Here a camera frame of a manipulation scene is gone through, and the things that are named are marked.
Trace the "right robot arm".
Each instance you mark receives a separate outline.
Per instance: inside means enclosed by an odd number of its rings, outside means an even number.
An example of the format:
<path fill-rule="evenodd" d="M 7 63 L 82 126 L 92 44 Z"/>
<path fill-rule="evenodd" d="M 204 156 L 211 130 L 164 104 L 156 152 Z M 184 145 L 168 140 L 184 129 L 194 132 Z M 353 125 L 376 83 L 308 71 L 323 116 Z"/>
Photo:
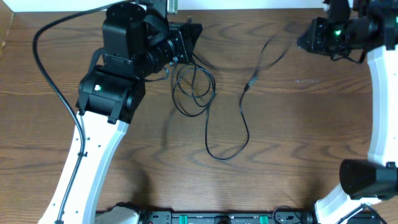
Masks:
<path fill-rule="evenodd" d="M 340 182 L 300 223 L 384 223 L 373 205 L 397 196 L 397 1 L 328 0 L 326 17 L 312 20 L 297 45 L 334 62 L 349 60 L 369 66 L 373 125 L 367 159 L 345 159 Z"/>

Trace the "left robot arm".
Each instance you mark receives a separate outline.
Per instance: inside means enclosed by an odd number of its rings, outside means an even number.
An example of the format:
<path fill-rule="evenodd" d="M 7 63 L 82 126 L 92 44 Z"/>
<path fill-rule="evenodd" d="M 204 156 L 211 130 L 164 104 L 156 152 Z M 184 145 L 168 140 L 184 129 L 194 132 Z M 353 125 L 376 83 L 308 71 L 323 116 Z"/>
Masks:
<path fill-rule="evenodd" d="M 103 7 L 103 47 L 93 53 L 69 106 L 75 132 L 41 223 L 93 223 L 114 153 L 146 93 L 150 76 L 193 62 L 201 24 L 169 22 L 175 1 L 121 1 Z"/>

